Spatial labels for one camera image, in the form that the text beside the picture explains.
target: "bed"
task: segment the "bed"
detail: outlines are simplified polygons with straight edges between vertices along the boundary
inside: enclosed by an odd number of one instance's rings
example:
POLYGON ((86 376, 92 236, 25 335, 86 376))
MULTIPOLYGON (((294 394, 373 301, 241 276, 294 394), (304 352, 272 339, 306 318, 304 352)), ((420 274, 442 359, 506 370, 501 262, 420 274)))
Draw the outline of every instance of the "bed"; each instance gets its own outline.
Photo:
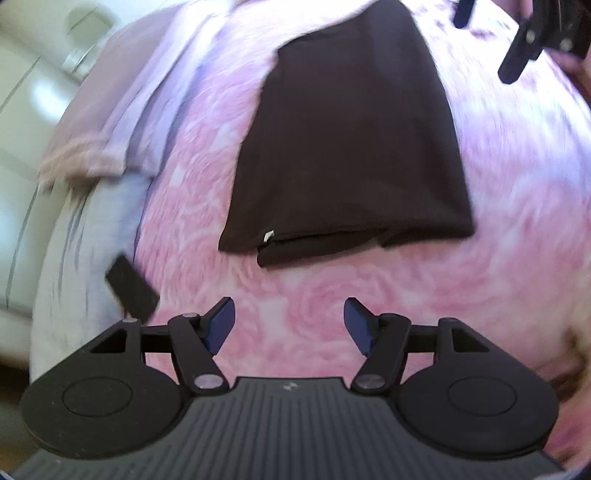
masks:
MULTIPOLYGON (((431 50, 456 126, 476 235, 285 268, 226 255, 236 157, 274 51, 359 11, 364 0, 260 0, 225 16, 188 88, 158 175, 127 171, 76 188, 57 222, 34 309, 35 378, 121 316, 104 282, 120 252, 161 294, 152 322, 236 302, 216 361, 229 378, 347 381, 363 357, 343 325, 354 296, 435 325, 462 319, 548 379, 563 402, 548 443, 565 465, 591 456, 591 115, 546 54, 512 86, 496 70, 517 30, 489 0, 469 28, 449 0, 404 0, 431 50)), ((170 359, 149 363, 170 374, 170 359)), ((407 375, 428 364, 411 358, 407 375)))

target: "black cloth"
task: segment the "black cloth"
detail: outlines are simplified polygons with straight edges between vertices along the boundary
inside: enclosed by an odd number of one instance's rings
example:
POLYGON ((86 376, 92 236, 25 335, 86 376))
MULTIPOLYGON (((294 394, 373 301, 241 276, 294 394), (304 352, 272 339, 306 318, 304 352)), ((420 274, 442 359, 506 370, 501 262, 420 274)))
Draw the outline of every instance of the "black cloth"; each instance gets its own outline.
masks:
POLYGON ((221 251, 258 248, 264 267, 473 233, 452 113, 403 4, 379 0, 279 49, 221 251))

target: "pink and white swirl pattern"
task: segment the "pink and white swirl pattern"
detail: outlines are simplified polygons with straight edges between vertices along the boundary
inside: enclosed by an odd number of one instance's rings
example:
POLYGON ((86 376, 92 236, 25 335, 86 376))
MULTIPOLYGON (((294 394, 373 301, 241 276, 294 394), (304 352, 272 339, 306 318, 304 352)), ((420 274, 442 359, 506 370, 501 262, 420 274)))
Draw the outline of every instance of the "pink and white swirl pattern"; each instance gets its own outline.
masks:
MULTIPOLYGON (((478 230, 456 242, 372 248, 262 270, 255 255, 217 251, 240 144, 274 51, 338 22, 367 0, 262 0, 229 19, 192 100, 137 249, 162 294, 155 323, 236 302, 234 331, 216 360, 229 378, 328 376, 348 381, 363 358, 343 325, 355 296, 415 323, 456 316, 546 377, 576 364, 574 334, 591 351, 591 117, 546 54, 511 86, 496 70, 517 26, 478 0, 470 27, 449 0, 404 0, 423 33, 456 123, 478 230)), ((152 364, 170 372, 160 359, 152 364)), ((424 366, 410 362, 409 372, 424 366)), ((591 455, 591 417, 565 407, 550 443, 572 463, 591 455)))

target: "gray fabric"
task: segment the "gray fabric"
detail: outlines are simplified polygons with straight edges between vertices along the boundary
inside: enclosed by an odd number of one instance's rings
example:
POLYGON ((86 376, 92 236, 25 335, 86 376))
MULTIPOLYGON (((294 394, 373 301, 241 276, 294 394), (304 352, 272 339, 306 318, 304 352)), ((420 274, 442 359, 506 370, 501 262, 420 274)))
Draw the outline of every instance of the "gray fabric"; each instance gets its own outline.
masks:
POLYGON ((105 283, 115 257, 135 251, 150 180, 128 173, 73 191, 57 220, 33 309, 31 378, 121 319, 105 283))

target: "pink blanket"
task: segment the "pink blanket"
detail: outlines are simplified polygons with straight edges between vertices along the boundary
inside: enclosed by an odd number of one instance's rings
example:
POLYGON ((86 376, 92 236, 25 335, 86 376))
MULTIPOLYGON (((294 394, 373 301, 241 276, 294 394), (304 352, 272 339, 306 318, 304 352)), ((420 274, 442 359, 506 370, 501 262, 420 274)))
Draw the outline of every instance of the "pink blanket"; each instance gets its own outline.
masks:
MULTIPOLYGON (((488 0, 477 1, 466 30, 452 26, 449 0, 404 3, 447 90, 477 233, 280 270, 260 269, 254 255, 219 253, 236 156, 275 49, 346 18, 363 0, 243 5, 207 65, 137 249, 139 266, 162 294, 156 323, 234 298, 236 327, 216 358, 230 378, 349 381, 363 361, 343 325, 349 296, 415 323, 458 317, 548 379, 584 368, 580 354, 591 345, 589 109, 546 54, 512 86, 500 83, 496 70, 517 26, 488 0)), ((151 361, 172 371, 166 359, 151 361)), ((424 365, 413 358, 408 372, 424 365)), ((570 463, 591 456, 584 408, 591 410, 586 384, 563 406, 548 447, 570 463)))

